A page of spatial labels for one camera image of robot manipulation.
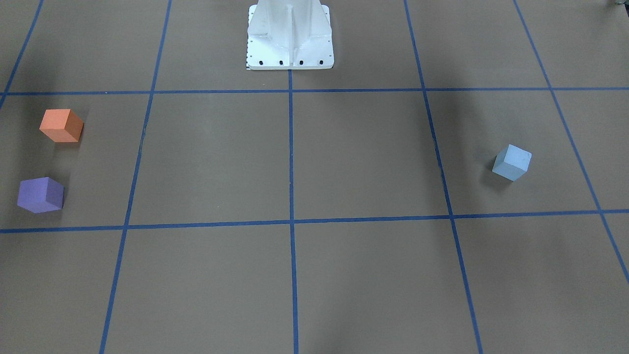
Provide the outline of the orange foam block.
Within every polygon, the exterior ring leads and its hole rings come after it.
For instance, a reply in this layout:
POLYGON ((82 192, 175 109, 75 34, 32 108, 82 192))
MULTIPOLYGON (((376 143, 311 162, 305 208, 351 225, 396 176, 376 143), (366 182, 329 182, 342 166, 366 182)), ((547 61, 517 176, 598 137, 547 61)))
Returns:
POLYGON ((39 130, 54 143, 78 143, 84 124, 70 109, 47 109, 39 130))

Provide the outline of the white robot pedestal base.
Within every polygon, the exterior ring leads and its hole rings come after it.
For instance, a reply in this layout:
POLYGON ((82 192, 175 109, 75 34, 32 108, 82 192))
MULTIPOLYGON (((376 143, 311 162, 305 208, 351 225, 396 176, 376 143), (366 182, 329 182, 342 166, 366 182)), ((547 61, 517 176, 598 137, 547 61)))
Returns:
POLYGON ((248 15, 247 69, 333 68, 330 9, 320 1, 259 0, 248 15))

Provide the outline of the light blue foam block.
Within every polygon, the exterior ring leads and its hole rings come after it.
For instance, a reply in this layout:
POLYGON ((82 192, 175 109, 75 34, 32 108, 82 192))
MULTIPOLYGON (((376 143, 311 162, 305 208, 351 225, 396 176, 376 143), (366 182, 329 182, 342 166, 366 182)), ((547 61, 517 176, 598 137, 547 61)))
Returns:
POLYGON ((516 181, 528 171, 531 161, 532 153, 508 144, 496 156, 492 172, 510 181, 516 181))

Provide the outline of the purple foam block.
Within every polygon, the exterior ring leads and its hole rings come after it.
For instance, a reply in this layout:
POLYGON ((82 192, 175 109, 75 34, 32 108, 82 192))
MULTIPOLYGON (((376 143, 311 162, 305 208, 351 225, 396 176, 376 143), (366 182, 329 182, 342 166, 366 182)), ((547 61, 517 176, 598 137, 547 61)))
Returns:
POLYGON ((20 182, 17 205, 32 213, 44 213, 63 208, 64 186, 50 177, 20 182))

